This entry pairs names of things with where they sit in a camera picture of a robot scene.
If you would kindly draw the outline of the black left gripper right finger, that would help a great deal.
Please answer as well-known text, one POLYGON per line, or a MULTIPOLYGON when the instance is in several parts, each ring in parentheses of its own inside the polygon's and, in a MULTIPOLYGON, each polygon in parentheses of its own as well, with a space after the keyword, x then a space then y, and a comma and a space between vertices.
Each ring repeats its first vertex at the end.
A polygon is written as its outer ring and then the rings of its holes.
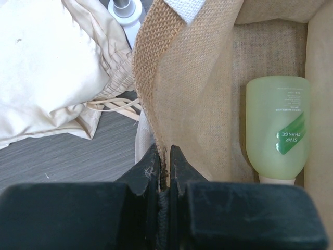
POLYGON ((188 182, 207 181, 207 179, 188 162, 179 146, 171 146, 170 164, 171 186, 175 186, 178 195, 184 195, 188 182))

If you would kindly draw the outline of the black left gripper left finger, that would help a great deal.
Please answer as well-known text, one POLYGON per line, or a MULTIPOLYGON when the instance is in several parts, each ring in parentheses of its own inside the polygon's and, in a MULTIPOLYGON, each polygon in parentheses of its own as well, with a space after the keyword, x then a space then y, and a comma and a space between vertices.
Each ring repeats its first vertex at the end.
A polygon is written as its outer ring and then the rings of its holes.
POLYGON ((156 183, 160 170, 160 157, 155 143, 153 143, 142 159, 136 163, 115 182, 126 183, 136 195, 143 195, 149 184, 156 183))

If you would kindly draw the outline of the brown canvas tote bag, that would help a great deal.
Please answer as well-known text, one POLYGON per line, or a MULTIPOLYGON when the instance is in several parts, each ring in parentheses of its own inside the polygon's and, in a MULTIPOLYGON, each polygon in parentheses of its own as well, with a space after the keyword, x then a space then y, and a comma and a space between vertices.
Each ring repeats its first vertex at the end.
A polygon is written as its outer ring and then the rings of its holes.
POLYGON ((134 78, 165 169, 172 145, 210 181, 251 183, 245 86, 274 75, 310 83, 304 186, 332 191, 332 1, 154 1, 134 78))

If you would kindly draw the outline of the light green lotion bottle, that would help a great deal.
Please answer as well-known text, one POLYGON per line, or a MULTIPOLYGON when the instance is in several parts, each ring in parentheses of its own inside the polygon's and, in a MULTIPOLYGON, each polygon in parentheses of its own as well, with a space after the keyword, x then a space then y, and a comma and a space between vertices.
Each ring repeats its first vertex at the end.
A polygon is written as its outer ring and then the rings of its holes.
POLYGON ((246 152, 261 183, 294 185, 310 151, 310 83, 269 76, 246 85, 246 152))

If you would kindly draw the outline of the beige cargo shorts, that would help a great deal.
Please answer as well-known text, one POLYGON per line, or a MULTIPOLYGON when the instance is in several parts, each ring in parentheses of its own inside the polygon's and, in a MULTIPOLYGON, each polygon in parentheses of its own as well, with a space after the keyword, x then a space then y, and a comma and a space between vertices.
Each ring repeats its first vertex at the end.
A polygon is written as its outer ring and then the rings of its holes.
POLYGON ((134 120, 131 49, 100 1, 1 1, 1 148, 69 133, 92 139, 102 112, 134 120))

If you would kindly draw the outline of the white metal clothes rack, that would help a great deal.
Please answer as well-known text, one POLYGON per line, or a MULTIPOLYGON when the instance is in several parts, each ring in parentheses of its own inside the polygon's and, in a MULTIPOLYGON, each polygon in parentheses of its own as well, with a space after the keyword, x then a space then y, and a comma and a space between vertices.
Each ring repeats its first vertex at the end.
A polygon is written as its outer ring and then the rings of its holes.
POLYGON ((108 11, 124 30, 131 49, 146 15, 140 0, 110 0, 108 11))

